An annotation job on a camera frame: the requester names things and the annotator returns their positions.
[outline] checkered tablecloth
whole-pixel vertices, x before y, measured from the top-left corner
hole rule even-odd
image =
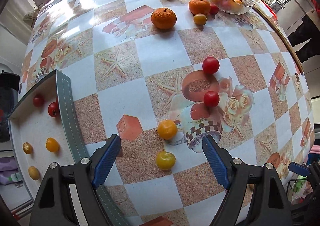
[[[253,10],[219,12],[199,28],[188,2],[53,0],[39,14],[23,62],[28,78],[21,79],[19,99],[38,80],[43,58],[50,71],[70,77],[90,154],[120,134],[123,153],[105,187],[131,225],[159,216],[179,226],[209,225],[225,192],[199,149],[201,139],[190,144],[207,129],[247,164],[263,165],[276,153],[269,161],[284,184],[292,176],[288,164],[301,163],[314,142],[305,76],[272,28]],[[150,21],[160,7],[177,15],[167,32]],[[201,76],[207,56],[220,62],[211,80]],[[215,114],[198,99],[211,86],[220,94]],[[157,134],[163,119],[179,128],[172,141]],[[190,139],[193,128],[199,135]],[[161,150],[176,156],[170,171],[155,164]],[[243,214],[251,194],[248,189]]]

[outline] stitching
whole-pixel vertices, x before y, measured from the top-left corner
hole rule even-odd
[[[63,90],[63,94],[64,94],[65,91],[64,91],[63,82],[62,82],[62,90]],[[78,147],[77,147],[76,140],[75,140],[75,137],[73,136],[73,132],[72,132],[72,129],[71,129],[70,120],[69,120],[69,115],[68,115],[68,111],[67,111],[66,98],[65,98],[65,97],[64,97],[64,105],[65,105],[65,108],[66,108],[66,113],[67,113],[67,117],[68,117],[68,121],[69,121],[69,127],[70,127],[70,131],[71,131],[71,134],[72,134],[73,142],[75,143],[76,149],[77,149],[77,151],[78,151],[78,155],[80,156],[80,152],[79,152],[79,149],[78,149]]]

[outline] cherry tomato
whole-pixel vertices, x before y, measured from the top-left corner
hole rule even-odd
[[[217,107],[220,101],[219,95],[214,91],[208,91],[203,97],[204,104],[208,107]]]
[[[204,59],[202,63],[202,70],[207,74],[214,74],[219,70],[220,64],[219,61],[212,56]]]
[[[207,22],[207,17],[204,14],[196,14],[193,17],[193,22],[197,25],[204,26]]]
[[[51,117],[56,118],[59,114],[59,106],[56,102],[50,103],[48,107],[48,113]]]
[[[36,96],[34,96],[33,98],[33,105],[37,108],[41,107],[44,104],[44,99],[42,97],[42,95],[37,94]]]
[[[161,151],[156,157],[156,164],[161,170],[169,170],[176,163],[174,154],[167,151]]]
[[[215,15],[219,11],[219,7],[217,5],[211,5],[210,14]]]
[[[60,148],[60,145],[54,138],[48,138],[45,143],[45,147],[50,152],[57,152]]]
[[[176,135],[178,128],[172,120],[165,119],[159,123],[157,131],[161,138],[169,140]]]

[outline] starfish print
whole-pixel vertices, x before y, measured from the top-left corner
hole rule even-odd
[[[82,57],[83,54],[82,54],[79,46],[83,45],[85,42],[87,42],[88,40],[90,40],[90,38],[87,38],[87,39],[85,39],[85,40],[83,40],[83,41],[81,42],[82,37],[83,37],[83,33],[80,34],[80,36],[79,36],[79,38],[78,38],[78,40],[77,40],[77,43],[76,43],[76,49],[78,50],[78,54],[79,54],[80,57]]]
[[[175,82],[174,82],[174,87],[168,87],[168,86],[165,86],[163,84],[157,84],[157,85],[160,87],[160,89],[162,89],[165,92],[171,94],[170,98],[167,100],[167,102],[164,105],[163,109],[166,109],[168,106],[170,108],[173,97],[176,96],[177,94],[180,94],[181,91],[182,91],[181,82],[180,82],[180,74],[177,73],[177,75],[176,75],[176,79],[175,79]]]
[[[165,218],[166,218],[167,220],[173,222],[173,224],[174,224],[175,226],[179,226],[178,222],[182,222],[182,221],[183,221],[183,219],[174,220],[173,217],[172,217],[172,214],[170,214],[170,213],[168,213],[168,214],[165,216]]]
[[[106,77],[108,74],[110,74],[113,69],[117,69],[117,70],[121,73],[122,76],[124,76],[124,77],[127,76],[127,75],[125,74],[125,72],[123,71],[123,69],[121,68],[120,62],[122,62],[122,61],[124,61],[124,60],[126,60],[126,59],[128,59],[128,58],[130,58],[130,57],[132,57],[132,55],[128,55],[128,56],[120,59],[119,54],[120,54],[121,51],[122,51],[121,48],[119,48],[119,49],[117,50],[116,56],[115,56],[114,59],[108,59],[108,58],[103,58],[103,57],[101,57],[101,60],[102,60],[103,62],[110,64],[108,70],[107,70],[107,71],[105,72],[105,74],[103,75],[103,78]]]
[[[262,156],[264,156],[264,154],[267,152],[267,150],[269,150],[270,154],[272,154],[272,150],[271,150],[270,145],[271,145],[271,143],[273,142],[273,140],[275,138],[276,138],[276,136],[273,136],[273,137],[270,138],[270,131],[269,131],[266,141],[259,140],[259,142],[264,146],[264,150],[262,152]]]
[[[252,46],[255,46],[255,44],[257,44],[258,46],[260,46],[261,49],[263,49],[262,45],[260,44],[261,38],[256,37],[254,32],[252,32],[252,35],[249,35],[249,34],[246,34],[246,35],[252,40]]]

